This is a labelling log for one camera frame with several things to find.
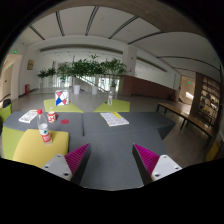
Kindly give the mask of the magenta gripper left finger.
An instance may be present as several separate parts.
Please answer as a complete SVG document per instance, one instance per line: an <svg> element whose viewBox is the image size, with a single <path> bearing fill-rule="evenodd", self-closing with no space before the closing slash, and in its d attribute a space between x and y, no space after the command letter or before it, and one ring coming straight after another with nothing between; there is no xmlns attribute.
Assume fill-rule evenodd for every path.
<svg viewBox="0 0 224 224"><path fill-rule="evenodd" d="M85 144L66 155L56 154L42 169L79 185L90 154L91 145Z"/></svg>

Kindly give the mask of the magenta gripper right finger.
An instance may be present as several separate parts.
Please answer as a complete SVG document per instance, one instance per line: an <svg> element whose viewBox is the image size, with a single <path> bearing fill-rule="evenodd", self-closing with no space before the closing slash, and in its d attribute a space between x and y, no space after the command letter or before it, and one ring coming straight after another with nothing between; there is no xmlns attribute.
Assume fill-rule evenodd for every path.
<svg viewBox="0 0 224 224"><path fill-rule="evenodd" d="M181 170L168 155L157 155L140 145L134 144L132 153L144 185Z"/></svg>

